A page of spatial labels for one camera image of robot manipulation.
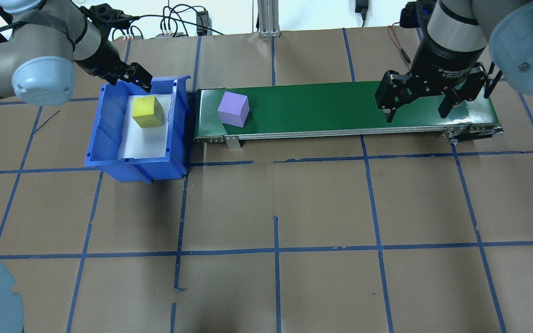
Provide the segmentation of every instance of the white wall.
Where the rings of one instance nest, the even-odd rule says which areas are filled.
[[[167,0],[73,0],[79,6],[108,3],[129,15],[161,14]],[[400,18],[400,9],[408,0],[370,0],[366,26],[391,25]],[[186,3],[205,6],[213,20],[213,28],[224,34],[242,34],[254,31],[258,8],[256,0],[170,0],[171,6]],[[279,0],[279,25],[281,30],[319,30],[361,27],[361,15],[354,13],[355,0]],[[185,21],[196,22],[192,11],[182,13]],[[160,18],[143,18],[134,23],[146,38],[160,33]],[[5,22],[0,18],[0,26]],[[196,33],[190,26],[189,33]]]

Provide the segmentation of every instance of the blue plastic bin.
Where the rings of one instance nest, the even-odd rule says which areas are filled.
[[[105,84],[100,91],[92,134],[87,146],[85,166],[96,167],[117,181],[181,179],[184,167],[184,122],[191,114],[188,108],[186,80],[190,76],[154,78],[150,93],[136,85],[119,81]],[[123,121],[130,95],[172,95],[168,116],[166,155],[158,158],[125,158],[117,160],[123,136]]]

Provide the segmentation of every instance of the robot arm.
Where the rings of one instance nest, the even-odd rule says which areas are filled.
[[[376,91],[378,108],[391,122],[396,110],[419,97],[444,94],[446,118],[463,101],[476,99],[490,78],[477,62],[489,45],[491,57],[511,87],[533,95],[533,0],[417,0],[415,25],[423,38],[406,74],[385,73]]]
[[[70,0],[0,0],[0,6],[19,25],[10,42],[0,43],[0,99],[17,95],[35,105],[68,102],[74,61],[111,84],[122,79],[150,91],[152,76],[139,64],[120,60],[108,41],[110,28],[99,29]]]

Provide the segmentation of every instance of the red wire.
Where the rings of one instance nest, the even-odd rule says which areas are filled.
[[[396,36],[396,32],[394,31],[394,27],[393,25],[397,25],[399,24],[400,22],[395,22],[393,23],[392,25],[388,25],[388,28],[390,29],[390,31],[392,32],[392,34],[394,35],[394,39],[396,40],[396,44],[398,44],[398,50],[400,51],[400,54],[402,55],[402,45],[400,45],[400,41],[398,40],[398,36]]]

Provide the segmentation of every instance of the green conveyor belt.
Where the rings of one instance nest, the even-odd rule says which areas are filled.
[[[479,128],[499,124],[490,99],[482,96],[453,108],[445,119],[437,112],[443,96],[417,99],[398,109],[394,121],[387,123],[374,99],[378,84],[368,81],[201,90],[197,94],[195,140],[400,133],[443,130],[456,124]],[[222,124],[219,119],[217,108],[226,91],[248,96],[250,114],[243,128]]]

